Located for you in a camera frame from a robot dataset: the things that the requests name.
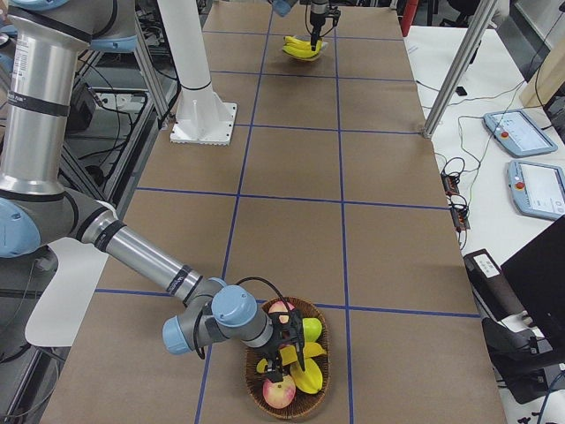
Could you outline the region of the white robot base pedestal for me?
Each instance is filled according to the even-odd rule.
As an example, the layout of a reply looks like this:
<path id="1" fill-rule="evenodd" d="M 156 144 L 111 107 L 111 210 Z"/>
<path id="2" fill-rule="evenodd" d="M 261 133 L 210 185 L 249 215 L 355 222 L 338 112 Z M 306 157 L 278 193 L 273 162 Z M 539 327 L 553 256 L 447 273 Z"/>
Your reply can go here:
<path id="1" fill-rule="evenodd" d="M 230 143 L 237 105 L 223 102 L 214 91 L 197 3 L 158 3 L 181 86 L 170 140 L 226 146 Z"/>

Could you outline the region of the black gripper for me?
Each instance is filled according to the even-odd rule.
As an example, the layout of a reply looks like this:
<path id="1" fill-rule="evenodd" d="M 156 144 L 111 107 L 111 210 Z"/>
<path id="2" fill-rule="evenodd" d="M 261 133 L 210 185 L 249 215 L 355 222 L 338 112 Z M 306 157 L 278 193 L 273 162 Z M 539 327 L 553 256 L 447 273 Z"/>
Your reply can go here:
<path id="1" fill-rule="evenodd" d="M 270 382 L 283 380 L 283 358 L 281 347 L 294 345 L 301 370 L 305 370 L 305 337 L 303 331 L 303 315 L 299 309 L 288 313 L 267 314 L 272 324 L 273 333 L 267 343 L 260 348 L 261 358 L 267 360 L 265 374 Z"/>
<path id="2" fill-rule="evenodd" d="M 309 23 L 312 26 L 310 32 L 311 50 L 316 51 L 320 39 L 320 27 L 323 27 L 328 16 L 328 3 L 311 3 L 309 13 Z"/>

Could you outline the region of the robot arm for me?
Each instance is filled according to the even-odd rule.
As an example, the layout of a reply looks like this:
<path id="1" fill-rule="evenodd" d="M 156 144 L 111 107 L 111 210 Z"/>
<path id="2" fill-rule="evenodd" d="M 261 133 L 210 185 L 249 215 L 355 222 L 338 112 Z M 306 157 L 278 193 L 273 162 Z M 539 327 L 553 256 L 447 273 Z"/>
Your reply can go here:
<path id="1" fill-rule="evenodd" d="M 273 11 L 280 17 L 285 17 L 296 3 L 297 1 L 292 0 L 270 1 Z M 321 40 L 321 29 L 329 16 L 329 9 L 329 1 L 312 0 L 310 2 L 309 24 L 311 29 L 309 30 L 309 34 L 312 51 L 317 49 L 318 41 Z"/>
<path id="2" fill-rule="evenodd" d="M 109 254 L 179 298 L 185 311 L 168 319 L 162 340 L 173 354 L 202 352 L 238 339 L 283 378 L 282 345 L 305 352 L 297 309 L 268 314 L 241 284 L 205 278 L 132 231 L 100 202 L 58 181 L 79 53 L 136 48 L 132 1 L 12 1 L 17 30 L 1 158 L 1 255 L 30 254 L 70 237 Z"/>

